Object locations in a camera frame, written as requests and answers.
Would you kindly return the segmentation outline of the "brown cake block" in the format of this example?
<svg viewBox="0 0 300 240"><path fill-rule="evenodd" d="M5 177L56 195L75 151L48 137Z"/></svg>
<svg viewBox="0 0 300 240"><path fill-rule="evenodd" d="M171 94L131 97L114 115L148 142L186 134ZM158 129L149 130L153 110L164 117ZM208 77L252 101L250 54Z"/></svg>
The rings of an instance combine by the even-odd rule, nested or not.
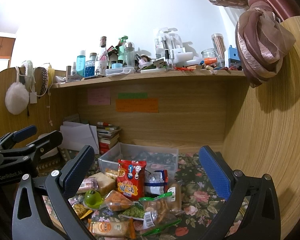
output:
<svg viewBox="0 0 300 240"><path fill-rule="evenodd" d="M110 191L116 188L116 181L102 172L98 172L89 176L89 178L94 178L98 184L98 192L101 196L107 195Z"/></svg>

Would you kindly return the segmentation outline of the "red cartoon snack bag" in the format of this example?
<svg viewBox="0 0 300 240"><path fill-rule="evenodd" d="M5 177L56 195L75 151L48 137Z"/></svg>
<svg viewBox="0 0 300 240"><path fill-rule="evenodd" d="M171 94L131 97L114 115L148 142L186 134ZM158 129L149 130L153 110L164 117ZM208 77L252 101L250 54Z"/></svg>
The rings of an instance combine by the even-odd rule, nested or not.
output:
<svg viewBox="0 0 300 240"><path fill-rule="evenodd" d="M146 161L118 160L117 190L132 201L145 196Z"/></svg>

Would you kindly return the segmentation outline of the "sausage bread pack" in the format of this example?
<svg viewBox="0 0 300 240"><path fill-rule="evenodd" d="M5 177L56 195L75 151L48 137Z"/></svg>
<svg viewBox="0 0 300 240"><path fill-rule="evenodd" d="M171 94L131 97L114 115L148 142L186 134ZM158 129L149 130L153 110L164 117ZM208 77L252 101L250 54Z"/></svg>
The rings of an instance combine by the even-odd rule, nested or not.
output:
<svg viewBox="0 0 300 240"><path fill-rule="evenodd" d="M168 192L172 194L170 200L170 212L174 215L182 213L181 186L178 182L173 182L168 187Z"/></svg>

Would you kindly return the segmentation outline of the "green edged clear cracker bag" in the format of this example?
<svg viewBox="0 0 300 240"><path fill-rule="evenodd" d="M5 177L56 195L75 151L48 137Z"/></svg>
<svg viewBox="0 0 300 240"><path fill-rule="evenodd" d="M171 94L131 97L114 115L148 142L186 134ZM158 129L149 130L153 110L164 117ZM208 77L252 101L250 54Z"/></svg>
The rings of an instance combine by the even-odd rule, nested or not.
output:
<svg viewBox="0 0 300 240"><path fill-rule="evenodd" d="M142 236L150 236L161 233L166 228L178 225L181 219L170 211L170 202L173 193L166 192L155 198L142 197L139 202L143 206L143 229Z"/></svg>

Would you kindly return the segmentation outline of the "blue white snack bag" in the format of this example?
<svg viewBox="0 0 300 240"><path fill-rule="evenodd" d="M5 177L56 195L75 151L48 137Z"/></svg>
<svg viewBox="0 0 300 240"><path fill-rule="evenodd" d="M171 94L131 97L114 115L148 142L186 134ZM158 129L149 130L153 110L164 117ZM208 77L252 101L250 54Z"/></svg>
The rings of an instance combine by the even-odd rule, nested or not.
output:
<svg viewBox="0 0 300 240"><path fill-rule="evenodd" d="M144 187L147 194L157 196L164 194L168 187L167 170L146 171Z"/></svg>

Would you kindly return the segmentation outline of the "white mug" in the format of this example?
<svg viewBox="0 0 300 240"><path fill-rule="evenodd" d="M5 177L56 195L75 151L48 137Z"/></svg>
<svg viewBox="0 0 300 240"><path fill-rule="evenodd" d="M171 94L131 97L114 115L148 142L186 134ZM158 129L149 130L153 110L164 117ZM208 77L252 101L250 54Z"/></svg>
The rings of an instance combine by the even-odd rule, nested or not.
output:
<svg viewBox="0 0 300 240"><path fill-rule="evenodd" d="M42 139L46 135L48 135L48 137L51 140L58 139L58 131L53 131L51 133L41 134L41 135L38 136L38 139ZM58 149L57 149L57 147L52 148L52 144L50 142L47 142L46 144L43 145L42 152L43 152L43 154L40 156L40 158L45 159L45 158L49 158L49 157L52 157L52 156L56 155L58 153Z"/></svg>

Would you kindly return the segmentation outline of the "white paper sheets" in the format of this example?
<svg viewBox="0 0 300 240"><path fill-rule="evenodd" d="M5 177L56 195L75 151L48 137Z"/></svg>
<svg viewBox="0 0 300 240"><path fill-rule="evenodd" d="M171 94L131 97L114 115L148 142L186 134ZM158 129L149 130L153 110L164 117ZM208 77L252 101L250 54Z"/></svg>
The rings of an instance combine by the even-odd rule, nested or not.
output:
<svg viewBox="0 0 300 240"><path fill-rule="evenodd" d="M85 145L90 145L95 154L99 154L97 127L89 124L64 121L60 126L63 141L60 148L80 151Z"/></svg>

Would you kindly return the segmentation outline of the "yellow snack pack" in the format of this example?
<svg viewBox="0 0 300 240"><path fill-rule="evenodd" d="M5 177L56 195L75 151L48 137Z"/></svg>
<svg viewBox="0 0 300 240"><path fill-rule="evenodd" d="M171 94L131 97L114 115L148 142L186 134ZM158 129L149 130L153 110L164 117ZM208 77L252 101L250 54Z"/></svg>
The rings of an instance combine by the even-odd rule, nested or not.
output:
<svg viewBox="0 0 300 240"><path fill-rule="evenodd" d="M83 219L93 213L93 211L87 207L85 207L83 204L75 203L72 205L73 210L78 215L80 219Z"/></svg>

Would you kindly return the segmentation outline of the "white fluffy earmuff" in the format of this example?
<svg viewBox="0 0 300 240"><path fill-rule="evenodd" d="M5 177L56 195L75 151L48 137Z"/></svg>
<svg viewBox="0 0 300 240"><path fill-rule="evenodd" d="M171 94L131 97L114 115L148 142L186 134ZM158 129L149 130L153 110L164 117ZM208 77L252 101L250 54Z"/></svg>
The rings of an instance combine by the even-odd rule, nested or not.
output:
<svg viewBox="0 0 300 240"><path fill-rule="evenodd" d="M5 96L6 108L13 115L18 115L27 108L31 89L36 83L33 63L24 61L21 66L25 67L25 74L21 74L19 67L15 67L16 81L10 85Z"/></svg>

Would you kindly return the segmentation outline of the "stack of books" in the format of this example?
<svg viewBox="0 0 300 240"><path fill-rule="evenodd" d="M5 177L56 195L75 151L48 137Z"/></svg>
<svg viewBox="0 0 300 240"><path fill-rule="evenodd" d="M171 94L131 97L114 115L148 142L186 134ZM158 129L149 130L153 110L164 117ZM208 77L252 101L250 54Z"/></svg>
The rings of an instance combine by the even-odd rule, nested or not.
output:
<svg viewBox="0 0 300 240"><path fill-rule="evenodd" d="M103 155L119 142L121 128L106 122L98 122L96 128L99 152Z"/></svg>

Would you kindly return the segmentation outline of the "pink wrapped snack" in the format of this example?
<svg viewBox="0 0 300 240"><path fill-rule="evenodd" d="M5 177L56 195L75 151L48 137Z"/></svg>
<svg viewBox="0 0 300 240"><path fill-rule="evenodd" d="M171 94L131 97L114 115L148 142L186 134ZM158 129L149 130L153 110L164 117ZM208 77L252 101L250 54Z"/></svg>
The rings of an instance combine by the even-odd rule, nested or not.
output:
<svg viewBox="0 0 300 240"><path fill-rule="evenodd" d="M93 178L85 178L77 190L77 194L83 194L90 190L98 191L98 182Z"/></svg>

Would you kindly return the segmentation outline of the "pink sticky note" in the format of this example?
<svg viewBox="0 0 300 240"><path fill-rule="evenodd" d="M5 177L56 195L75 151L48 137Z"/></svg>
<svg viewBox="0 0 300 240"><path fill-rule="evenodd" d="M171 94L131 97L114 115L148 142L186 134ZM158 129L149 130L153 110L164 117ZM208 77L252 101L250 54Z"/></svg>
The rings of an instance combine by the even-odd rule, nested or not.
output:
<svg viewBox="0 0 300 240"><path fill-rule="evenodd" d="M102 106L111 104L109 88L93 88L87 91L88 105Z"/></svg>

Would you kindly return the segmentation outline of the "floral tablecloth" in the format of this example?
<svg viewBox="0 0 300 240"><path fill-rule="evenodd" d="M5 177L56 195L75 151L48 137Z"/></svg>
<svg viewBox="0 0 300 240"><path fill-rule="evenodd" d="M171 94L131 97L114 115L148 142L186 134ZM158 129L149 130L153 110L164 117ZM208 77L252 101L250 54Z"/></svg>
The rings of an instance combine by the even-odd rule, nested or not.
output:
<svg viewBox="0 0 300 240"><path fill-rule="evenodd" d="M163 165L170 168L172 167L172 161L176 160L176 157L172 157L168 153L147 153L144 150L138 152L137 157L146 160L147 164L150 164L150 167L155 170L161 169ZM176 167L178 169L174 178L180 185L181 208L183 211L177 218L181 219L181 222L166 228L160 233L143 236L148 229L143 228L143 221L134 219L136 239L199 239L225 203L224 198L217 196L208 176L199 164L198 153L179 154ZM239 213L226 236L230 236L237 231L248 207L249 198L245 197L243 200ZM43 200L52 221L61 226L50 199L43 196ZM93 212L89 211L89 214L83 218L83 223L88 228L92 222L119 222L125 220L128 220L128 218L121 213L103 208L93 210Z"/></svg>

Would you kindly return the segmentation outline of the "brown patterned headband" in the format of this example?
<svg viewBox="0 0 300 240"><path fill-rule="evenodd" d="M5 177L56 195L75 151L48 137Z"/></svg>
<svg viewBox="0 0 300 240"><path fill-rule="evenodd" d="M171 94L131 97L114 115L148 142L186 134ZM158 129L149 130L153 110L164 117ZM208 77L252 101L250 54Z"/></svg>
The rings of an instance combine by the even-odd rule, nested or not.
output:
<svg viewBox="0 0 300 240"><path fill-rule="evenodd" d="M36 81L34 87L37 92L37 97L41 98L47 92L48 84L49 84L49 77L46 68L44 67L36 68L34 71L34 77Z"/></svg>

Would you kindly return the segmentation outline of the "orange fried snack pack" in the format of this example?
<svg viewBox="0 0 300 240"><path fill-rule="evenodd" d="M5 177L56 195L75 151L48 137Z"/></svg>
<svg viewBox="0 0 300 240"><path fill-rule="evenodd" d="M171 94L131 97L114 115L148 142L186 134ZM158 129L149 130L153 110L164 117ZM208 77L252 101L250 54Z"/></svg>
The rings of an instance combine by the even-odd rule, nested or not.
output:
<svg viewBox="0 0 300 240"><path fill-rule="evenodd" d="M128 208L132 207L134 202L126 198L121 193L116 190L111 190L105 197L104 201L100 205L100 208L108 208L109 210L116 211L125 211Z"/></svg>

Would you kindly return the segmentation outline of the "blue liquid bottle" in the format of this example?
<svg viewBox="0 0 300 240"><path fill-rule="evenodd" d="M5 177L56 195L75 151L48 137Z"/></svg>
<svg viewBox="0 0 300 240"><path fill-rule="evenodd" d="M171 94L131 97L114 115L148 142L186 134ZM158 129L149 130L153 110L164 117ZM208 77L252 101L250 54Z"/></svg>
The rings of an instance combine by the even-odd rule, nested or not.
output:
<svg viewBox="0 0 300 240"><path fill-rule="evenodd" d="M85 62L84 77L91 77L95 75L96 56L96 53L90 53L89 60Z"/></svg>

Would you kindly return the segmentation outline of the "light blue toner bottle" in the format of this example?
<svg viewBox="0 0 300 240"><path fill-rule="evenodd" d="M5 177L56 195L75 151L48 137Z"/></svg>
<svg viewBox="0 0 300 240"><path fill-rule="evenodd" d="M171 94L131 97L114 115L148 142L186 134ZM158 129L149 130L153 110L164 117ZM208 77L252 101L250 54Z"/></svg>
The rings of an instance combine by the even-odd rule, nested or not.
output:
<svg viewBox="0 0 300 240"><path fill-rule="evenodd" d="M85 68L85 50L80 51L76 60L76 72L80 76L84 76L84 68Z"/></svg>

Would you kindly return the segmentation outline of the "green sticky note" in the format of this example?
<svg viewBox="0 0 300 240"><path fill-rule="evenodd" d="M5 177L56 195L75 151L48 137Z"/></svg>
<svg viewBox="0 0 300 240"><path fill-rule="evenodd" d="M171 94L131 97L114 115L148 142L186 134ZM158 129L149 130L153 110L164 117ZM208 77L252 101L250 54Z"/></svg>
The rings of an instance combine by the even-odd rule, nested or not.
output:
<svg viewBox="0 0 300 240"><path fill-rule="evenodd" d="M147 93L119 93L118 99L147 99Z"/></svg>

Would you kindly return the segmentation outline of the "orange biscuit pack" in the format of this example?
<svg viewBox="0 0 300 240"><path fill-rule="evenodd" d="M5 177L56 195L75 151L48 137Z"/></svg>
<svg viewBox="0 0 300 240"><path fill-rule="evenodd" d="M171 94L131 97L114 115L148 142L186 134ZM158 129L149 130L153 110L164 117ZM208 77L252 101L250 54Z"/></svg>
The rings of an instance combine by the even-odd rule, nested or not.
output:
<svg viewBox="0 0 300 240"><path fill-rule="evenodd" d="M92 222L89 230L94 236L136 239L132 218L119 222Z"/></svg>

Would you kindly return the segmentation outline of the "green peas snack pack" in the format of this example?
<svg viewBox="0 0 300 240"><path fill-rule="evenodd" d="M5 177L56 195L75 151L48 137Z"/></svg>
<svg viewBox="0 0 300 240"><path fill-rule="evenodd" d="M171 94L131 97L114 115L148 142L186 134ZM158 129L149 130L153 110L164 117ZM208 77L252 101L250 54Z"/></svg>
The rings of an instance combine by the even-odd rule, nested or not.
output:
<svg viewBox="0 0 300 240"><path fill-rule="evenodd" d="M119 214L123 218L132 218L134 220L143 220L144 219L144 210L143 207L139 204L133 205Z"/></svg>

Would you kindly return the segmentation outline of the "orange sticky note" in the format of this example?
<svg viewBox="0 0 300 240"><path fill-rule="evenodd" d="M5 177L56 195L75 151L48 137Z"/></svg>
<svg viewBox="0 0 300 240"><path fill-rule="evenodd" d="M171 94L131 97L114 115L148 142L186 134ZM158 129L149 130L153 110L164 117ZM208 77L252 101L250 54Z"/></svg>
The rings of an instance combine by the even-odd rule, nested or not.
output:
<svg viewBox="0 0 300 240"><path fill-rule="evenodd" d="M147 99L117 99L116 111L123 113L158 113L159 102L157 98Z"/></svg>

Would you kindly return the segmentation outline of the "clear plastic storage bin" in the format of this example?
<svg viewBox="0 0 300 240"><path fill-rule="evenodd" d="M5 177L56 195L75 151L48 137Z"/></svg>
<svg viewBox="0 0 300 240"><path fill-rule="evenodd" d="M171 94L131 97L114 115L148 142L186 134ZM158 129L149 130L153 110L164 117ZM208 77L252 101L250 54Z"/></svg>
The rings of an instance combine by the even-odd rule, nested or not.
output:
<svg viewBox="0 0 300 240"><path fill-rule="evenodd" d="M172 181L178 169L178 155L178 149L119 142L98 158L98 164L101 172L104 173L107 168L117 170L119 159L147 161L147 171L167 170L168 179Z"/></svg>

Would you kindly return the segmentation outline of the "green spray bottle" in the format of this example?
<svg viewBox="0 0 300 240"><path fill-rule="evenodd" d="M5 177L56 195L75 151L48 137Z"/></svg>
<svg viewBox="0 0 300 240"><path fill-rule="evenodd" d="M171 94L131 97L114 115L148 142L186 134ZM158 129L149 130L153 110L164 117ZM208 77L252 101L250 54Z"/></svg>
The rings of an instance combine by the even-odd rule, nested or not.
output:
<svg viewBox="0 0 300 240"><path fill-rule="evenodd" d="M117 45L118 60L122 62L124 62L125 60L125 44L127 40L128 40L128 36L122 36L121 38L119 38L119 42Z"/></svg>

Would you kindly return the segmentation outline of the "clear water bottle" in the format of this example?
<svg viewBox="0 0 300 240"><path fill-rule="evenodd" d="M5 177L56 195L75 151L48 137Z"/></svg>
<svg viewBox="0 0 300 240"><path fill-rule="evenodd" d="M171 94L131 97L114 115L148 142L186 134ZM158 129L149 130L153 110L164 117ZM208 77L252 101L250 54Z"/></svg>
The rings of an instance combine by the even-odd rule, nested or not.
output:
<svg viewBox="0 0 300 240"><path fill-rule="evenodd" d="M135 65L135 47L134 43L132 42L126 42L125 43L125 59L124 63L127 65L127 67L134 67Z"/></svg>

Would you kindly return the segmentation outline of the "white storage organizer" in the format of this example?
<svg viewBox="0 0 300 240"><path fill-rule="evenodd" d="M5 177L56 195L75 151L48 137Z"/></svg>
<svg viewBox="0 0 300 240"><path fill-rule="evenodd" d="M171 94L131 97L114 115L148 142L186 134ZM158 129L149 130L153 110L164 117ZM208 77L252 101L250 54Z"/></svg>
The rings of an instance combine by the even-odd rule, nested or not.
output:
<svg viewBox="0 0 300 240"><path fill-rule="evenodd" d="M193 59L193 52L186 52L181 37L176 28L161 28L155 38L155 58L157 60L165 58L166 51L169 51L170 59L174 64L185 63Z"/></svg>

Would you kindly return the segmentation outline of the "wooden shelf board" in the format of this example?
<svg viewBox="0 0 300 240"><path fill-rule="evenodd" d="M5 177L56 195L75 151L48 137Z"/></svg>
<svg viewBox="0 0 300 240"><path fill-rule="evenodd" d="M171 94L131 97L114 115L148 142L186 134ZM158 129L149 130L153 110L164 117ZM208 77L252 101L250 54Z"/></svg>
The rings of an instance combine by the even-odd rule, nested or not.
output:
<svg viewBox="0 0 300 240"><path fill-rule="evenodd" d="M157 73L135 73L127 75L117 75L114 77L100 77L90 80L81 80L67 83L55 83L53 89L59 88L79 88L79 87L110 87L119 85L142 85L150 83L164 82L191 82L191 81L232 81L245 80L242 71L230 70L190 70L190 71L168 71Z"/></svg>

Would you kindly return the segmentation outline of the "blue pencil sharpener box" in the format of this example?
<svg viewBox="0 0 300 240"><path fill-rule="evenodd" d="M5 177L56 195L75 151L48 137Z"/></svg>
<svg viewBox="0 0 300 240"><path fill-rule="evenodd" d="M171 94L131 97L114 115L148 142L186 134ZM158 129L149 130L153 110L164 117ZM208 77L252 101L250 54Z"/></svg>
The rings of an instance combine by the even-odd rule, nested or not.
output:
<svg viewBox="0 0 300 240"><path fill-rule="evenodd" d="M234 67L239 69L241 67L241 61L238 56L238 51L236 47L232 45L227 49L227 56L225 57L225 63L227 63L227 67Z"/></svg>

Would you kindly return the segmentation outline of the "clear glass jar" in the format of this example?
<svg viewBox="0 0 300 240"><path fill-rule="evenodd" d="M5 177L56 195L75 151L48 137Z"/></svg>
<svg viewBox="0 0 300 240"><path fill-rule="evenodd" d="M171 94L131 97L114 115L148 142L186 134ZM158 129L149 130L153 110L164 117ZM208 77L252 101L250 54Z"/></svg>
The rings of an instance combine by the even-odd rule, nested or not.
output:
<svg viewBox="0 0 300 240"><path fill-rule="evenodd" d="M201 52L201 54L204 59L204 63L207 66L217 64L219 61L217 52L214 48L205 49Z"/></svg>

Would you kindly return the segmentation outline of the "pink brown tied curtain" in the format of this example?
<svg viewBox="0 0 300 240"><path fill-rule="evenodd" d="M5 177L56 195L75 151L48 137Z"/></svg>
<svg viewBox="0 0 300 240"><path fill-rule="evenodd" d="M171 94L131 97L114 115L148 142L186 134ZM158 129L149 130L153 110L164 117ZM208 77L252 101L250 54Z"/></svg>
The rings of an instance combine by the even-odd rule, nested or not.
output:
<svg viewBox="0 0 300 240"><path fill-rule="evenodd" d="M267 0L208 0L211 4L244 9L236 24L236 47L243 72L255 88L276 76L296 39L277 20Z"/></svg>

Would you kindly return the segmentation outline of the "tall clear tube container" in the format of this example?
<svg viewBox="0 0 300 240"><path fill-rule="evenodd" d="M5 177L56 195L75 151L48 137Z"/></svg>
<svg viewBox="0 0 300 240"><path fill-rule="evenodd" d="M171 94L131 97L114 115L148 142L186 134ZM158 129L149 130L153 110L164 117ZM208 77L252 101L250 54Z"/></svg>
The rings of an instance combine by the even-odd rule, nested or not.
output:
<svg viewBox="0 0 300 240"><path fill-rule="evenodd" d="M225 44L224 44L223 35L220 33L212 34L211 40L212 40L214 49L216 50L216 52L219 56L221 64L224 66L224 63L225 63L224 53L226 51L226 48L225 48Z"/></svg>

